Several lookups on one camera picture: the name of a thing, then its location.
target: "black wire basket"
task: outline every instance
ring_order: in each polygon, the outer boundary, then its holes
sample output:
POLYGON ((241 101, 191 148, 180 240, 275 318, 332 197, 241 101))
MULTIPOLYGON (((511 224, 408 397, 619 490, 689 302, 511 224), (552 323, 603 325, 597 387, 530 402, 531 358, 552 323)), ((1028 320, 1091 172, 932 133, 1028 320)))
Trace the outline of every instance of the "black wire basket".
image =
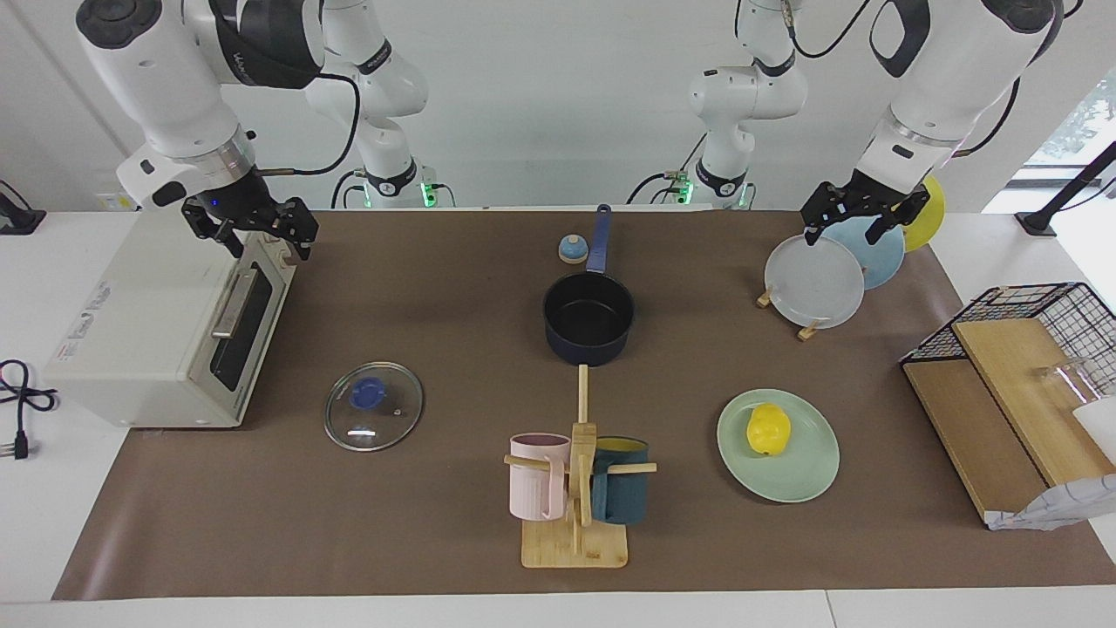
POLYGON ((1004 319, 1038 319, 1068 358, 1089 360, 1088 375, 1101 394, 1116 395, 1116 316, 1080 281, 989 288, 903 364, 968 359, 953 326, 1004 319))

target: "white table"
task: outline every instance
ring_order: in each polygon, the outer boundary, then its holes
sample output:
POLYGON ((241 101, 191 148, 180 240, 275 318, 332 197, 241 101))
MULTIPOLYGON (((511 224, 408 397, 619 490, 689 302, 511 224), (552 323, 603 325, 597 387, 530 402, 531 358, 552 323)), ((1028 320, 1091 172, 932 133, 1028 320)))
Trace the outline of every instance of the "white table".
MULTIPOLYGON (((28 238, 0 239, 0 356, 40 368, 134 222, 52 213, 28 238)), ((1008 215, 950 214, 934 240, 962 299, 993 284, 1081 280, 1057 240, 1007 229, 1008 215)), ((13 434, 0 410, 0 441, 13 434)), ((46 602, 124 441, 71 404, 32 414, 31 461, 0 460, 0 626, 1112 626, 1116 587, 360 598, 213 598, 46 602)), ((1116 523, 1095 522, 1112 553, 1116 523)), ((742 566, 742 569, 762 566, 742 566)))

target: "lemon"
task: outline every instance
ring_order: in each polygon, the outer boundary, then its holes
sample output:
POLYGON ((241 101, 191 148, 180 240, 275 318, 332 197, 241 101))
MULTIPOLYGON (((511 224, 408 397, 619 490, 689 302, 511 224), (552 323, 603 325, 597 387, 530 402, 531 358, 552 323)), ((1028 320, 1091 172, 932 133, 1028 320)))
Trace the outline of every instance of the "lemon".
POLYGON ((748 419, 748 445, 758 454, 778 456, 790 441, 790 417, 775 404, 760 404, 748 419))

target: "blue mug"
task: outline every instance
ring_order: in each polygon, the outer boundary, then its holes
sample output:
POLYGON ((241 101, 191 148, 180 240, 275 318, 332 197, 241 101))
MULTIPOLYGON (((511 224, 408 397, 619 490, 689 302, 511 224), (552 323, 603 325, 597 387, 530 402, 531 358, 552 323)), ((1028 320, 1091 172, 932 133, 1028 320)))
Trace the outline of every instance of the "blue mug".
POLYGON ((590 504, 593 519, 605 523, 632 525, 647 515, 647 474, 608 475, 613 465, 647 462, 648 445, 626 436, 602 436, 593 458, 590 504))

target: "saucepan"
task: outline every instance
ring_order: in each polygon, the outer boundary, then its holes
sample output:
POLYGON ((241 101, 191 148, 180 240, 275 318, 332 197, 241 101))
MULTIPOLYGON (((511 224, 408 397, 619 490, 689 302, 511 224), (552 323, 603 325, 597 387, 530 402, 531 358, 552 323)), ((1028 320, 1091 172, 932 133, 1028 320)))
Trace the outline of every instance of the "saucepan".
POLYGON ((597 206, 586 270, 559 279, 542 300, 547 344, 570 365, 610 363, 624 350, 632 330, 632 292, 605 273, 612 211, 607 204, 597 206))

